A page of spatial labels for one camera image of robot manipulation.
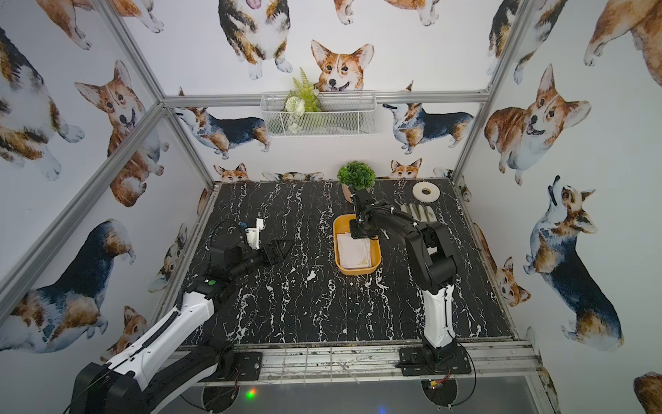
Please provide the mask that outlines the yellow plastic storage box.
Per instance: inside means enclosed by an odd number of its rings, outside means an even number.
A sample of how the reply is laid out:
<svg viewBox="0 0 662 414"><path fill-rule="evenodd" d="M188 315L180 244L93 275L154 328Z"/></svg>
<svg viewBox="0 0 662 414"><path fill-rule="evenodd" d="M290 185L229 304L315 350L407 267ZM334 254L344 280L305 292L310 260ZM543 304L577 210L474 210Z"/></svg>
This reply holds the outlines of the yellow plastic storage box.
<svg viewBox="0 0 662 414"><path fill-rule="evenodd" d="M374 273L382 262L378 240L354 239L350 233L350 221L354 214L334 219L334 259L345 276L361 276Z"/></svg>

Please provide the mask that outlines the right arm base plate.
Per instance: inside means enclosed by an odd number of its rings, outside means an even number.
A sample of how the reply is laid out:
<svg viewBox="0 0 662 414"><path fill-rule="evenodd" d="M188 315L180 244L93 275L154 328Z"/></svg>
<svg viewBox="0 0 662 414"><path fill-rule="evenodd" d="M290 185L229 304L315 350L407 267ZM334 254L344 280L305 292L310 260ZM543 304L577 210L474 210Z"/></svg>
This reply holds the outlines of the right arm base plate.
<svg viewBox="0 0 662 414"><path fill-rule="evenodd" d="M447 374L470 374L472 364L467 352L460 345L450 344L445 348L400 348L398 363L402 375L425 376Z"/></svg>

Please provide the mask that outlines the white tape roll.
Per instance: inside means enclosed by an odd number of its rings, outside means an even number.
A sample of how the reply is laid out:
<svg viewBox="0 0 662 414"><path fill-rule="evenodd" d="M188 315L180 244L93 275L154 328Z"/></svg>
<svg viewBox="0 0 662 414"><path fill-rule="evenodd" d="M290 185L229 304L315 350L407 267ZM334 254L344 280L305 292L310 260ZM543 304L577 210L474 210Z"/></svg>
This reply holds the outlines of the white tape roll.
<svg viewBox="0 0 662 414"><path fill-rule="evenodd" d="M413 186L412 195L421 203L434 203L440 198L441 190L432 182L422 181Z"/></svg>

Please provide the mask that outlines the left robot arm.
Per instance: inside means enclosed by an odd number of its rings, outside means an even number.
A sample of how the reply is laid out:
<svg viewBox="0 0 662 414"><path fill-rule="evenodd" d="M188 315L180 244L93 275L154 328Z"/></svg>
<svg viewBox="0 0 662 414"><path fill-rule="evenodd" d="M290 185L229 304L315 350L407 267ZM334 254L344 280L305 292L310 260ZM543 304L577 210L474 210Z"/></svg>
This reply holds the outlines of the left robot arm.
<svg viewBox="0 0 662 414"><path fill-rule="evenodd" d="M104 364L91 363L76 377L67 413L158 413L183 392L214 375L236 381L234 347L208 338L174 363L169 358L198 328L229 305L242 278L284 262L293 240L254 249L247 243L219 255L182 293L170 312L134 344Z"/></svg>

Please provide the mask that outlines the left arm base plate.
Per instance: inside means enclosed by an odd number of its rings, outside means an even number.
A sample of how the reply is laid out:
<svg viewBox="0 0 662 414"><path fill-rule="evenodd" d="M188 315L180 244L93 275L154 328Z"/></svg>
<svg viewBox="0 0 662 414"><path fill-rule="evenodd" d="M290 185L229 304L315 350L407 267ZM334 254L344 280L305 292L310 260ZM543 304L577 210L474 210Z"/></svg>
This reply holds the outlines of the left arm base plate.
<svg viewBox="0 0 662 414"><path fill-rule="evenodd" d="M202 379L202 382L257 381L260 377L262 360L263 354L260 352L230 350L220 357L217 370Z"/></svg>

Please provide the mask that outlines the artificial fern with flower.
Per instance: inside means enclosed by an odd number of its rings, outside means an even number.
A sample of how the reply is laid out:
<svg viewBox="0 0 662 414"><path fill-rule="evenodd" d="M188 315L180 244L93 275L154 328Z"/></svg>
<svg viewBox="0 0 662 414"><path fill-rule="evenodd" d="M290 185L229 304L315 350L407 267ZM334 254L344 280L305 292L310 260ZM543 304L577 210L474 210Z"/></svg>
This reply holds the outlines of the artificial fern with flower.
<svg viewBox="0 0 662 414"><path fill-rule="evenodd" d="M307 74L300 69L300 77L294 78L294 89L285 100L287 131L292 134L312 132L322 126L322 106L319 91L310 82Z"/></svg>

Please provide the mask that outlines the stack of stationery paper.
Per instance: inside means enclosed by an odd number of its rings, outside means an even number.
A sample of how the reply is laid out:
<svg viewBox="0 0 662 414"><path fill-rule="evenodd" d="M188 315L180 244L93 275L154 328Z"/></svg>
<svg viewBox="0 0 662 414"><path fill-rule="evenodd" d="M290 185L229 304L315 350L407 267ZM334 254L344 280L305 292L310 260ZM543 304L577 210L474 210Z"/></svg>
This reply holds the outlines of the stack of stationery paper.
<svg viewBox="0 0 662 414"><path fill-rule="evenodd" d="M371 242L368 239L353 239L350 233L337 237L340 265L345 269L372 266Z"/></svg>

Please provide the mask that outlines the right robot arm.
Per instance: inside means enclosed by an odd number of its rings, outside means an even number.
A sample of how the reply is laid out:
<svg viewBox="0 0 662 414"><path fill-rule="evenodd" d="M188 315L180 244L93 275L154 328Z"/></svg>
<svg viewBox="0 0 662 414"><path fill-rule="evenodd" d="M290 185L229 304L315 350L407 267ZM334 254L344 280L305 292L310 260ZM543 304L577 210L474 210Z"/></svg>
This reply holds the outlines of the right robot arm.
<svg viewBox="0 0 662 414"><path fill-rule="evenodd" d="M421 222L395 205L377 201L370 191L350 188L355 219L350 221L354 239L396 237L407 253L410 276L423 292L425 324L420 355L431 370L448 361L456 349L453 328L453 291L464 271L455 258L448 229L438 222Z"/></svg>

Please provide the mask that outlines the potted green plant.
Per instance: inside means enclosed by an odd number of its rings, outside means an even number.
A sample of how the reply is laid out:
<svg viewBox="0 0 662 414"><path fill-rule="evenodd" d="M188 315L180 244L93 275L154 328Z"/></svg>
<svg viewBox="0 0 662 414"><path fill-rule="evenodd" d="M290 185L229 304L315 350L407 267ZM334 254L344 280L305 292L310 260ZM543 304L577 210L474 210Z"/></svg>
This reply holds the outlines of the potted green plant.
<svg viewBox="0 0 662 414"><path fill-rule="evenodd" d="M346 201L352 203L352 195L355 191L369 189L374 186L376 174L369 165L355 160L342 166L338 171L337 178L341 183Z"/></svg>

